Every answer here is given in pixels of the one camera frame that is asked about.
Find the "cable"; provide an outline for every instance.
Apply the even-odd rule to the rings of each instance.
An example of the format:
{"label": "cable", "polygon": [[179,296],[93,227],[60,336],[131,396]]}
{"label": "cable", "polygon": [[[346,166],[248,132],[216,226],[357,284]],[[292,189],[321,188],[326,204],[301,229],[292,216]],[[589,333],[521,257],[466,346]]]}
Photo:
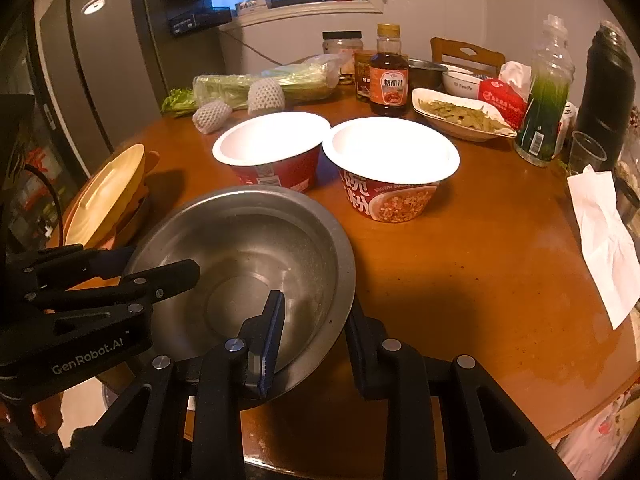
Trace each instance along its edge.
{"label": "cable", "polygon": [[251,45],[247,45],[244,41],[242,40],[238,40],[238,38],[236,38],[233,34],[229,34],[226,30],[220,30],[220,32],[222,32],[222,34],[226,34],[228,37],[233,38],[234,40],[236,40],[238,43],[244,45],[245,47],[247,47],[249,50],[253,50],[258,56],[263,57],[264,59],[266,59],[267,61],[272,62],[273,64],[276,64],[277,66],[282,66],[282,63],[278,63],[276,60],[271,59],[269,56],[265,56],[263,53],[261,53],[258,50],[255,50]]}
{"label": "cable", "polygon": [[50,195],[53,198],[53,203],[56,206],[56,214],[58,215],[58,235],[59,235],[59,245],[62,247],[65,244],[65,234],[64,234],[64,226],[62,225],[62,207],[60,207],[60,199],[58,198],[58,194],[56,190],[53,189],[49,179],[42,173],[38,168],[32,166],[31,164],[25,164],[24,169],[33,173],[37,176],[40,181],[44,184],[44,186],[49,190]]}

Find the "yellow bowl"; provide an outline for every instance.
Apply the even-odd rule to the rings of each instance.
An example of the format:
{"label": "yellow bowl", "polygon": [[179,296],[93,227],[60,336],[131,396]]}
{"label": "yellow bowl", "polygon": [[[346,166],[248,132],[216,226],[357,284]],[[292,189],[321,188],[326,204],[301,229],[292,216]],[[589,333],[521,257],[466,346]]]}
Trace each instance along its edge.
{"label": "yellow bowl", "polygon": [[78,201],[66,245],[90,245],[102,240],[124,213],[144,173],[143,144],[131,146],[102,168]]}

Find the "green liquid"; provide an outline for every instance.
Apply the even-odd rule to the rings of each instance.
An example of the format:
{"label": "green liquid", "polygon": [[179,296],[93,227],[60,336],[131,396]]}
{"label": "green liquid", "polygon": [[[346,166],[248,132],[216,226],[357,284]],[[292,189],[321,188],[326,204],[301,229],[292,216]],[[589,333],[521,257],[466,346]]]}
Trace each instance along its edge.
{"label": "green liquid", "polygon": [[548,75],[533,80],[527,113],[515,141],[517,152],[532,164],[546,166],[553,157],[570,84]]}

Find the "instant noodle cup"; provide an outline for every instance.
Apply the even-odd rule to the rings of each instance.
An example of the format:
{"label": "instant noodle cup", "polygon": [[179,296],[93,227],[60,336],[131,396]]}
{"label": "instant noodle cup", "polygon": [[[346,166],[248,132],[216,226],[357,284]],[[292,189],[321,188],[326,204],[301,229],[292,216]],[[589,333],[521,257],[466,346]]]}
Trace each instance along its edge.
{"label": "instant noodle cup", "polygon": [[242,184],[303,192],[316,180],[320,144],[330,128],[325,118],[306,112],[263,115],[222,134],[213,156],[231,166]]}
{"label": "instant noodle cup", "polygon": [[338,124],[322,148],[338,166],[353,208],[379,222],[416,218],[438,184],[460,165],[449,139],[423,124],[391,117]]}

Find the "metal bowl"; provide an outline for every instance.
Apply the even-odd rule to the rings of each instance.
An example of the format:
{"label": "metal bowl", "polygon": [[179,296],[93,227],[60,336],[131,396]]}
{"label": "metal bowl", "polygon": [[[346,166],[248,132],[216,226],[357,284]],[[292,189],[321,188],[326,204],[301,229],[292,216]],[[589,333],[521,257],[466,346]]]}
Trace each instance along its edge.
{"label": "metal bowl", "polygon": [[439,90],[442,86],[442,74],[447,71],[447,67],[424,61],[422,59],[409,60],[409,91],[414,88],[429,88]]}
{"label": "metal bowl", "polygon": [[183,360],[238,335],[272,288],[284,292],[285,325],[269,398],[292,389],[335,343],[355,292],[349,239],[338,221],[302,193],[231,187],[197,198],[138,246],[126,273],[192,258],[200,281],[154,307],[154,347]]}

